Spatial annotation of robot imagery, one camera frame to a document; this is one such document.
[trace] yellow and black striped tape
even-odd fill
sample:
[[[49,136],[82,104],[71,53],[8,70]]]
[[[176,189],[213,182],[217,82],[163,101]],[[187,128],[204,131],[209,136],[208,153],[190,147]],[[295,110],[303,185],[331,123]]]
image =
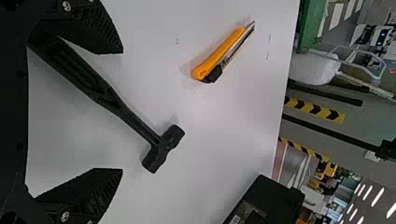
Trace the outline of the yellow and black striped tape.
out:
[[[302,152],[304,152],[304,153],[306,153],[306,154],[308,154],[308,155],[310,155],[310,156],[313,156],[313,157],[315,157],[315,158],[318,158],[318,159],[320,159],[321,161],[329,161],[329,157],[327,157],[327,156],[324,156],[324,155],[322,155],[322,154],[320,154],[320,153],[317,153],[315,150],[312,150],[312,149],[309,149],[309,148],[307,148],[307,147],[304,147],[304,146],[302,146],[302,145],[300,145],[300,144],[298,144],[298,143],[295,143],[295,142],[292,142],[292,141],[290,141],[290,140],[288,140],[288,139],[286,139],[286,138],[284,138],[284,137],[278,137],[277,138],[277,140],[279,141],[279,142],[283,142],[283,143],[285,143],[285,144],[287,144],[287,145],[289,145],[289,146],[291,146],[291,147],[294,147],[294,148],[296,148],[296,149],[298,149],[298,150],[301,150]]]
[[[315,115],[319,118],[326,119],[338,124],[343,124],[346,114],[340,113],[336,110],[329,109],[320,105],[314,105],[294,97],[285,96],[285,106],[289,108],[298,109],[305,113]]]

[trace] white surface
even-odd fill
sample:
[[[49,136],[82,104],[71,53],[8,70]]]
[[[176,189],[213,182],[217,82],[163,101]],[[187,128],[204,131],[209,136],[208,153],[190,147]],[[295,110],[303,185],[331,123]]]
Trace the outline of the white surface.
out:
[[[104,2],[123,55],[78,49],[158,133],[186,136],[156,174],[149,144],[29,52],[27,185],[42,193],[93,167],[123,168],[107,223],[221,223],[259,173],[270,175],[297,21],[296,0]],[[190,70],[235,28],[256,33],[216,84]]]
[[[305,201],[303,206],[308,208],[309,210],[312,210],[313,212],[323,215],[322,212],[326,206],[326,203],[323,202],[324,195],[317,193],[316,191],[310,189],[305,185],[302,185],[300,190],[305,195]]]
[[[329,54],[329,52],[315,49],[310,49],[310,51],[321,55]],[[329,56],[338,59],[336,54],[331,53]],[[335,77],[340,66],[339,62],[319,57],[313,53],[297,54],[293,52],[289,77],[308,85],[326,85]]]
[[[356,6],[355,12],[358,12],[361,10],[361,7],[363,6],[363,0],[359,0],[358,5]]]
[[[334,12],[332,13],[332,21],[330,22],[330,29],[336,27],[341,20],[341,14],[343,13],[344,4],[335,4]]]
[[[344,21],[346,21],[347,19],[349,19],[350,16],[352,16],[352,11],[355,6],[355,1],[356,0],[350,0],[349,3],[347,4],[346,15],[344,17]]]

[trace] black equipment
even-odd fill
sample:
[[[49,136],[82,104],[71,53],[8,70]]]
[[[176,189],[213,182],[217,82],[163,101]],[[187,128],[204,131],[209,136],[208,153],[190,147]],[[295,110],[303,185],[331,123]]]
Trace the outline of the black equipment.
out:
[[[69,45],[95,54],[123,53],[115,25],[99,0],[0,0],[2,149],[0,224],[96,224],[111,203],[122,170],[94,169],[33,198],[25,185],[28,152],[28,66],[26,46],[138,132],[151,144],[143,166],[155,173],[184,136],[171,126],[159,136],[121,100]]]
[[[305,195],[259,175],[223,224],[295,224]]]

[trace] screw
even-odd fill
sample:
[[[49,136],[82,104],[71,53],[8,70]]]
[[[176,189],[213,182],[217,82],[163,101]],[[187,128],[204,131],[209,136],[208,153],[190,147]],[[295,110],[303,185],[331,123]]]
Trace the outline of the screw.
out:
[[[62,222],[66,222],[70,217],[70,213],[69,212],[64,212],[61,216],[61,221]]]
[[[63,1],[63,2],[62,2],[62,6],[64,7],[64,10],[65,10],[65,11],[71,11],[71,10],[72,10],[72,6],[71,6],[70,3],[67,2],[67,1]]]

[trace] black mechanical arm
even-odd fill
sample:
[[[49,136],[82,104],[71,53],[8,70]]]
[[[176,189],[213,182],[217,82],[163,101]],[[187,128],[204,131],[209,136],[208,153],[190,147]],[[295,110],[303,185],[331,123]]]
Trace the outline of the black mechanical arm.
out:
[[[111,203],[122,170],[93,169],[36,198],[25,185],[28,152],[26,46],[97,104],[122,119],[151,144],[142,161],[155,173],[184,136],[171,126],[159,136],[110,85],[64,41],[95,54],[123,53],[115,25],[99,0],[0,0],[2,149],[0,224],[98,223]]]

